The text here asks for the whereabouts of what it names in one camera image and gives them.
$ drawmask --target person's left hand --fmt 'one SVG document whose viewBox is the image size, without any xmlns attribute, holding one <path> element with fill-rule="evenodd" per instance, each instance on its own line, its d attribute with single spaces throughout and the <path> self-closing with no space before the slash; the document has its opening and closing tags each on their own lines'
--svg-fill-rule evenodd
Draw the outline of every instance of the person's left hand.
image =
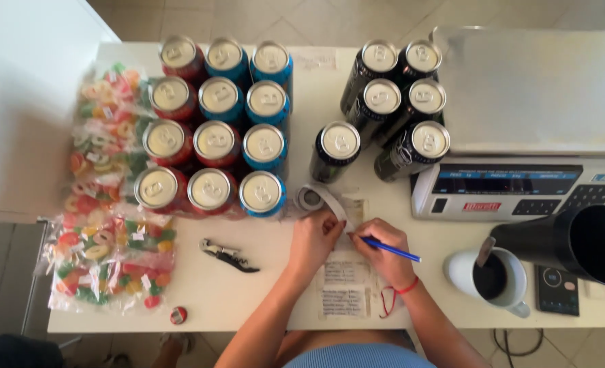
<svg viewBox="0 0 605 368">
<path fill-rule="evenodd" d="M 287 271 L 301 288 L 307 288 L 334 248 L 345 221 L 339 222 L 330 210 L 318 210 L 293 225 L 293 239 Z"/>
</svg>

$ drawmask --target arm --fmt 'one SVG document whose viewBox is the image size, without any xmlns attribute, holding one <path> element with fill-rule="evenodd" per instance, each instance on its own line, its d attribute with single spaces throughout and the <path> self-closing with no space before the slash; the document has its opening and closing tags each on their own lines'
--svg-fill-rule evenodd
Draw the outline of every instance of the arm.
<svg viewBox="0 0 605 368">
<path fill-rule="evenodd" d="M 216 368 L 267 368 L 273 365 L 293 306 L 325 263 L 345 222 L 328 210 L 296 221 L 289 263 L 280 278 L 225 348 Z"/>
<path fill-rule="evenodd" d="M 350 238 L 356 250 L 371 262 L 378 273 L 396 290 L 404 290 L 416 279 L 412 262 L 388 251 L 368 246 L 360 237 L 372 236 L 381 242 L 409 251 L 407 235 L 380 219 L 360 225 Z M 484 358 L 468 343 L 419 281 L 402 295 L 414 330 L 428 360 L 438 368 L 489 367 Z"/>
</svg>

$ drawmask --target blue shirt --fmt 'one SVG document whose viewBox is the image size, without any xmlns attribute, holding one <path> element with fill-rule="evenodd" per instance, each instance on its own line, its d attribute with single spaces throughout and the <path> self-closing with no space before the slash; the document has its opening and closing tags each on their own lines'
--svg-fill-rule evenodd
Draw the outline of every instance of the blue shirt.
<svg viewBox="0 0 605 368">
<path fill-rule="evenodd" d="M 339 344 L 311 350 L 283 368 L 436 368 L 415 352 L 392 344 Z"/>
</svg>

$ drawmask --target smartphone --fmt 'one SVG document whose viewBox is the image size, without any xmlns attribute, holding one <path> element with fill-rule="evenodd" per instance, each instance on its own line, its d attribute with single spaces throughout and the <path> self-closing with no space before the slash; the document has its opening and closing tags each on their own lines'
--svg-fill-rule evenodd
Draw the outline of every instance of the smartphone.
<svg viewBox="0 0 605 368">
<path fill-rule="evenodd" d="M 537 309 L 542 312 L 580 315 L 577 277 L 550 267 L 534 266 L 537 281 Z"/>
</svg>

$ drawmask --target blue can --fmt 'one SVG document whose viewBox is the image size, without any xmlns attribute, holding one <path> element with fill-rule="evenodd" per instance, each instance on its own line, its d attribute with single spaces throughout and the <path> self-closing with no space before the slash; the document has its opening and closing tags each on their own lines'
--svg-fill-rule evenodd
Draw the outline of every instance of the blue can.
<svg viewBox="0 0 605 368">
<path fill-rule="evenodd" d="M 272 80 L 282 86 L 293 111 L 293 59 L 286 47 L 274 41 L 260 43 L 250 59 L 250 73 L 255 82 Z"/>
<path fill-rule="evenodd" d="M 287 189 L 277 175 L 253 171 L 239 185 L 239 200 L 250 216 L 279 221 L 284 217 Z"/>
<path fill-rule="evenodd" d="M 208 120 L 226 122 L 241 131 L 247 125 L 244 94 L 232 80 L 213 77 L 198 90 L 200 111 Z"/>
<path fill-rule="evenodd" d="M 248 165 L 253 170 L 274 173 L 282 181 L 289 177 L 288 151 L 287 139 L 273 125 L 255 125 L 244 136 L 242 152 Z"/>
<path fill-rule="evenodd" d="M 268 124 L 280 129 L 289 139 L 289 97 L 271 80 L 255 83 L 246 95 L 246 113 L 253 125 Z"/>
<path fill-rule="evenodd" d="M 205 70 L 210 77 L 232 80 L 244 94 L 253 85 L 248 64 L 246 51 L 231 38 L 214 39 L 205 52 Z"/>
</svg>

